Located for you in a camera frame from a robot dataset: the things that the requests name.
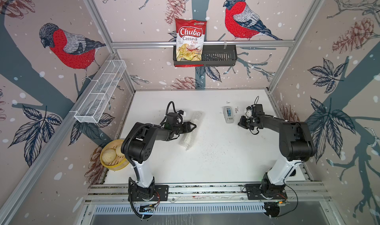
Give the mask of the clear bubble wrap sheet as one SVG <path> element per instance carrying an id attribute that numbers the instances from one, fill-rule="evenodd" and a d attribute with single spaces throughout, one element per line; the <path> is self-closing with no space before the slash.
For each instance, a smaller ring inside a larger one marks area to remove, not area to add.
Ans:
<path id="1" fill-rule="evenodd" d="M 195 126 L 191 125 L 191 132 L 186 133 L 182 136 L 179 145 L 183 146 L 187 151 L 195 144 L 197 133 L 200 130 L 200 125 L 204 118 L 204 112 L 196 111 L 193 113 L 190 122 Z"/>

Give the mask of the small grey white device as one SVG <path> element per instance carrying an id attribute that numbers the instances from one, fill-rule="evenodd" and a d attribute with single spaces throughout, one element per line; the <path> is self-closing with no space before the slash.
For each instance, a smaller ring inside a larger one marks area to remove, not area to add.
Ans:
<path id="1" fill-rule="evenodd" d="M 224 115 L 225 122 L 227 124 L 232 124 L 234 122 L 234 114 L 233 114 L 232 107 L 224 106 L 223 115 Z"/>

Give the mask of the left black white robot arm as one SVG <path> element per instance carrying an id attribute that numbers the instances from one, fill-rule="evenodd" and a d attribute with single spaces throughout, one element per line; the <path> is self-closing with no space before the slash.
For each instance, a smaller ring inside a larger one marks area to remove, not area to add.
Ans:
<path id="1" fill-rule="evenodd" d="M 147 160 L 156 141 L 172 141 L 175 136 L 187 134 L 197 128 L 195 123 L 183 120 L 183 111 L 168 113 L 159 125 L 135 123 L 123 141 L 121 152 L 132 165 L 136 180 L 131 184 L 137 191 L 149 198 L 153 197 L 155 181 Z"/>

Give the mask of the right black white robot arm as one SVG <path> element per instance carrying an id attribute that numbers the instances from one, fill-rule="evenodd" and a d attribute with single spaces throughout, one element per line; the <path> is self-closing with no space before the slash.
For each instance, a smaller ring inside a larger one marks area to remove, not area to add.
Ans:
<path id="1" fill-rule="evenodd" d="M 305 122 L 289 122 L 267 115 L 261 104 L 247 107 L 251 115 L 242 116 L 238 126 L 249 130 L 270 129 L 279 134 L 279 150 L 281 157 L 274 166 L 265 173 L 261 182 L 261 193 L 265 197 L 273 197 L 285 189 L 286 180 L 296 167 L 308 161 L 316 153 L 310 130 Z"/>

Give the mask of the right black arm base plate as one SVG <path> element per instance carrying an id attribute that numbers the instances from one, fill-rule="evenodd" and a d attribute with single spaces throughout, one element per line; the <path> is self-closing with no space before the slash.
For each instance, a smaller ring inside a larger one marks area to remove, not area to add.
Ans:
<path id="1" fill-rule="evenodd" d="M 248 200 L 287 200 L 285 186 L 262 185 L 258 183 L 244 186 Z"/>

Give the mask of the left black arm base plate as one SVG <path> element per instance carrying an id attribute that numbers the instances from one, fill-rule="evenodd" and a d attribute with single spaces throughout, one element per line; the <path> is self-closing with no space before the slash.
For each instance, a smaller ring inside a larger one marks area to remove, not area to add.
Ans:
<path id="1" fill-rule="evenodd" d="M 130 201 L 130 199 L 132 199 L 133 202 L 167 201 L 168 190 L 168 185 L 155 185 L 154 187 L 144 188 L 133 184 L 128 190 L 128 201 Z"/>

